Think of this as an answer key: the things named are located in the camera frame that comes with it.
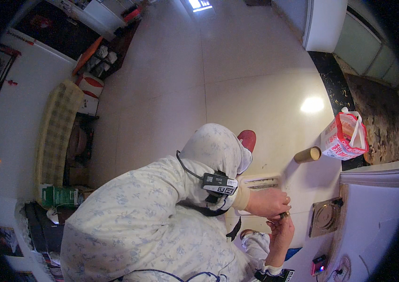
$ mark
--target white box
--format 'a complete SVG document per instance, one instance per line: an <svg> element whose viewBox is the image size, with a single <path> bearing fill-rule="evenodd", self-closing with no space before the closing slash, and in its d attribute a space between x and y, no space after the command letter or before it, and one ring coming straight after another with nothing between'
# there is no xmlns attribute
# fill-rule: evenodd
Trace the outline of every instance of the white box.
<svg viewBox="0 0 399 282"><path fill-rule="evenodd" d="M82 114L87 114L90 116L95 116L98 102L99 99L84 94L84 98L82 99L82 104L80 105L80 108L79 110L77 110L77 112Z"/></svg>

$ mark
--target cardboard tube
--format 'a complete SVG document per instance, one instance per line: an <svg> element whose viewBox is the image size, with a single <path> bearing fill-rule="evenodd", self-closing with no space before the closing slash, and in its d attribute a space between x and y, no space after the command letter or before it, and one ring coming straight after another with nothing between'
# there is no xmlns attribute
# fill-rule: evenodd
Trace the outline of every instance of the cardboard tube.
<svg viewBox="0 0 399 282"><path fill-rule="evenodd" d="M303 163L308 161L317 161L322 156L322 151L318 146L310 147L306 150L303 150L293 157L297 163Z"/></svg>

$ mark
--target green box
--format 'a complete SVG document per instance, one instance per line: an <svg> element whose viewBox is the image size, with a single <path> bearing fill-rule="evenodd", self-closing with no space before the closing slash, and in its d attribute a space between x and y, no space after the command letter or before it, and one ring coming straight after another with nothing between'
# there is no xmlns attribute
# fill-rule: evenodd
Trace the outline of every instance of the green box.
<svg viewBox="0 0 399 282"><path fill-rule="evenodd" d="M76 188L45 186L41 195L44 207L56 207L61 204L72 207L78 205L79 190Z"/></svg>

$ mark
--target blue cloth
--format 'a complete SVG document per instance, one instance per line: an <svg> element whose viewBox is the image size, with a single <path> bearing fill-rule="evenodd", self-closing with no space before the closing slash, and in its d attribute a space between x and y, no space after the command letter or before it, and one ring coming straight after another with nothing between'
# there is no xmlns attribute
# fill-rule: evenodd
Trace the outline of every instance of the blue cloth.
<svg viewBox="0 0 399 282"><path fill-rule="evenodd" d="M288 261L291 257L293 257L294 254L298 253L299 250L301 250L303 247L301 248L295 248L295 249L288 249L287 253L286 253L286 259L284 261Z"/></svg>

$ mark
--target frosted glass panel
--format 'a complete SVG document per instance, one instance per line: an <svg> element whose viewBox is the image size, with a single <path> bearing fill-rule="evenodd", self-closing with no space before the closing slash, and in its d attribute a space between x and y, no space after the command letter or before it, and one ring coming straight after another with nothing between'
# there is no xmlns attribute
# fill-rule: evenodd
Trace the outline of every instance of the frosted glass panel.
<svg viewBox="0 0 399 282"><path fill-rule="evenodd" d="M346 14L334 53L362 74L375 58L380 45L364 26Z"/></svg>
<svg viewBox="0 0 399 282"><path fill-rule="evenodd" d="M383 77L385 81L392 84L393 87L396 87L399 83L399 64L397 61L391 66L391 68L387 71L386 75Z"/></svg>
<svg viewBox="0 0 399 282"><path fill-rule="evenodd" d="M389 67L394 62L395 55L394 52L387 46L383 46L381 52L379 52L378 57L375 59L370 70L367 72L367 76L375 78L383 78Z"/></svg>

